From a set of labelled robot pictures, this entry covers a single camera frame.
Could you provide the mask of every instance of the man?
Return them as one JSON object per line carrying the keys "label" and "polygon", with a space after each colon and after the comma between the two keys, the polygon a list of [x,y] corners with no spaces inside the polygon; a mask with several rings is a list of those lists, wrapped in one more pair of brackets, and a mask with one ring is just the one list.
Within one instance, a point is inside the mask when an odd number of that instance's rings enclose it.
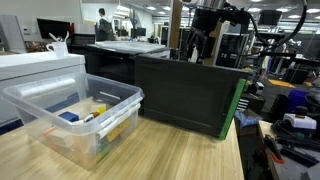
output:
{"label": "man", "polygon": [[101,16],[100,21],[96,25],[96,40],[97,41],[114,41],[113,29],[111,22],[105,16],[105,10],[99,9]]}

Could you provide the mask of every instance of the clear plastic bin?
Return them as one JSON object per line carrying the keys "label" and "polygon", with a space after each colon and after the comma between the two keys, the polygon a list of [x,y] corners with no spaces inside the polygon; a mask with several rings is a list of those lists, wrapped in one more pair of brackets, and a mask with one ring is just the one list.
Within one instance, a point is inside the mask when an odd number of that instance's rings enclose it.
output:
{"label": "clear plastic bin", "polygon": [[[3,99],[16,106],[29,135],[87,170],[136,128],[143,97],[138,87],[84,73],[3,90]],[[106,111],[89,122],[59,116],[68,111],[83,119],[101,107]]]}

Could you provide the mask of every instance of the ceiling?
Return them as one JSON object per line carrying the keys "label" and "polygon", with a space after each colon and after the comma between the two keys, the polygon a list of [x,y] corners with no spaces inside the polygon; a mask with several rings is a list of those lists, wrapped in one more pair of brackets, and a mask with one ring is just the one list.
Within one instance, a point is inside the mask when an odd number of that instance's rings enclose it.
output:
{"label": "ceiling", "polygon": [[[82,0],[83,3],[119,3],[119,0]],[[320,9],[319,0],[308,0],[308,9]],[[121,0],[121,5],[127,6],[129,8],[140,9],[145,12],[152,14],[153,16],[169,16],[171,11],[164,10],[163,7],[170,6],[171,0]],[[252,0],[229,0],[229,3],[240,8],[245,8],[246,10],[251,8],[259,8],[262,10],[276,10],[278,8],[289,8],[289,12],[282,13],[283,21],[295,21],[295,19],[289,19],[290,15],[301,15],[302,14],[302,3],[301,0],[261,0],[261,2],[252,2]],[[153,6],[156,10],[149,10],[146,7]],[[161,15],[158,12],[162,11],[166,14]],[[182,11],[182,16],[187,17],[189,11]],[[258,17],[259,12],[252,13],[255,17]],[[320,12],[309,14],[307,16],[308,21],[319,22],[320,20],[315,19],[315,17],[320,16]]]}

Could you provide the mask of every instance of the green edge trim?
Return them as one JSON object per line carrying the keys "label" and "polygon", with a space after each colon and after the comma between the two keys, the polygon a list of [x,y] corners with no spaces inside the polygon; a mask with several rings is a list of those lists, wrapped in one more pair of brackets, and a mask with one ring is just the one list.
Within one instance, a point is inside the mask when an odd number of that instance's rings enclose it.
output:
{"label": "green edge trim", "polygon": [[223,128],[222,128],[222,130],[220,132],[219,140],[225,140],[226,137],[227,137],[227,134],[228,134],[228,131],[229,131],[229,128],[230,128],[234,113],[237,110],[237,106],[238,106],[238,103],[240,101],[240,97],[241,97],[241,94],[242,94],[242,91],[243,91],[243,88],[244,88],[245,84],[246,84],[246,80],[245,79],[240,79],[238,81],[237,89],[236,89],[236,91],[235,91],[235,93],[233,95],[233,99],[232,99],[231,105],[229,107],[229,111],[228,111],[226,120],[224,121]]}

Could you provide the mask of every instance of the white printer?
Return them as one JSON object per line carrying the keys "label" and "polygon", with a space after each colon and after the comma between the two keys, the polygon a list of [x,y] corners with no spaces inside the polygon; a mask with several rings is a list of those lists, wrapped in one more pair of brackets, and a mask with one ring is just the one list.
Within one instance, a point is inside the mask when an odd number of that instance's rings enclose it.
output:
{"label": "white printer", "polygon": [[[83,55],[57,58],[53,52],[0,56],[0,95],[6,87],[72,73],[85,73]],[[16,109],[0,98],[0,127],[20,119]]]}

